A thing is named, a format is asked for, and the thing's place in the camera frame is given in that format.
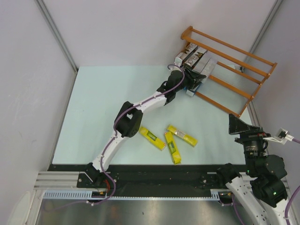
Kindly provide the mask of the blue toothpaste box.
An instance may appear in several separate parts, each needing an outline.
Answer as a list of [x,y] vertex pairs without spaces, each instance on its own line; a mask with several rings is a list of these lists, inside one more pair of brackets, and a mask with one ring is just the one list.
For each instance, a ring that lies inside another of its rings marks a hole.
[[195,93],[198,91],[198,89],[200,88],[200,86],[202,86],[202,82],[200,82],[197,86],[195,86],[192,89],[187,89],[186,90],[186,94],[189,95],[190,97],[193,97],[195,95]]

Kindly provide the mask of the lilac Protefix toothpaste box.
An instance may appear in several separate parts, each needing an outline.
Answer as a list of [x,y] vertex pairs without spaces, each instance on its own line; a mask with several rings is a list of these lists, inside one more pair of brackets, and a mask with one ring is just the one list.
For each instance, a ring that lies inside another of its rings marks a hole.
[[205,76],[205,78],[208,78],[213,71],[214,67],[217,64],[217,60],[215,58],[210,58],[203,70],[201,71],[201,75]]

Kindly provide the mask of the lilac text-side toothpaste box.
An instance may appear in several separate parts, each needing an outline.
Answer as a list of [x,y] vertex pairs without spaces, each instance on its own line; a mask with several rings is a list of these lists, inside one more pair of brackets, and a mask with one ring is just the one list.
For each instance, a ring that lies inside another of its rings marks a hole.
[[193,71],[201,73],[201,71],[203,70],[210,58],[214,57],[212,57],[212,55],[209,52],[206,52],[197,62],[196,66],[193,68]]

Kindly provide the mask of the silver black R&O charcoal box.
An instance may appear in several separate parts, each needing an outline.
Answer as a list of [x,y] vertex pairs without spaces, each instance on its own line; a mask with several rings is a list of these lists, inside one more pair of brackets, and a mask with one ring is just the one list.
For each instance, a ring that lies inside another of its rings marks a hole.
[[193,43],[190,43],[189,45],[187,45],[175,57],[174,64],[180,67],[188,59],[188,57],[191,56],[197,50],[197,48],[198,48],[198,46]]

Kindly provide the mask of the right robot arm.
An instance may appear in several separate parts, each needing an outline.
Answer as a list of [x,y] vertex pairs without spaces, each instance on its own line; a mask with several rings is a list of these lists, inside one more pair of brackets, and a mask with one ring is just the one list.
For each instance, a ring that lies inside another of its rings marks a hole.
[[299,140],[283,128],[273,137],[262,127],[249,125],[232,113],[229,114],[228,133],[239,135],[235,142],[243,146],[251,189],[230,163],[217,169],[217,184],[232,192],[232,198],[240,202],[254,225],[290,225],[289,209],[300,190],[296,189],[288,197],[282,181],[287,175],[284,160],[277,155],[267,155],[265,151],[270,141],[285,144],[287,141],[299,143]]

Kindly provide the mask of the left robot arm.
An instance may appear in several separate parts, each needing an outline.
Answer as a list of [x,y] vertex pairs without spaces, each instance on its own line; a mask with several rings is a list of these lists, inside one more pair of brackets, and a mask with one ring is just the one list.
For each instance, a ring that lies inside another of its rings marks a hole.
[[137,103],[125,102],[113,124],[113,134],[101,153],[89,164],[84,173],[87,182],[97,188],[108,178],[107,169],[121,145],[139,130],[144,113],[162,107],[175,99],[180,90],[197,88],[208,76],[189,68],[168,65],[170,75],[160,87],[145,100]]

